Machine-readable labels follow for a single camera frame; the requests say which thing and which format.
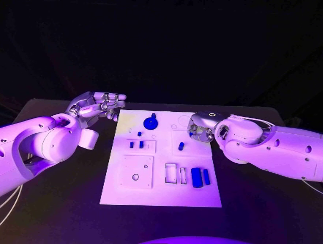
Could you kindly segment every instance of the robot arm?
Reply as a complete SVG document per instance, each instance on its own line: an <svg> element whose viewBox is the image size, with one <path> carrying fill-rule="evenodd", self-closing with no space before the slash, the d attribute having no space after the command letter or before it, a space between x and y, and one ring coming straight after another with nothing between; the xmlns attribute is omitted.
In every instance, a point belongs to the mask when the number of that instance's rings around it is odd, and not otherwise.
<svg viewBox="0 0 323 244"><path fill-rule="evenodd" d="M118 120L114 108L124 100L126 95L87 92L65 113L0 128L0 196L65 161L78 146L94 149L100 135L88 127L100 117ZM20 153L35 157L23 161Z"/></svg>
<svg viewBox="0 0 323 244"><path fill-rule="evenodd" d="M237 115L214 112L193 114L191 137L219 144L227 158L238 164L254 164L260 169L289 178L323 182L323 135L296 128L268 124L261 128Z"/></svg>

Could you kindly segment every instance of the dark table surface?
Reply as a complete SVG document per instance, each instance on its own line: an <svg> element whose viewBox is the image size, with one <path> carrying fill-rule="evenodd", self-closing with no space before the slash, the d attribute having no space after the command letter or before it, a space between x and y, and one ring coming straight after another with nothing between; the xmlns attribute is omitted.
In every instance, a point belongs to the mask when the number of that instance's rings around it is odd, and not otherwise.
<svg viewBox="0 0 323 244"><path fill-rule="evenodd" d="M61 113L68 104L33 99L16 122ZM278 112L264 107L127 103L124 109L214 110L284 125ZM185 235L251 243L323 243L323 195L300 180L231 162L215 142L222 208L100 205L116 126L103 118L91 128L100 133L95 149L78 148L67 161L25 184L0 227L0 243L139 243ZM9 195L0 197L0 204ZM0 210L0 221L12 203Z"/></svg>

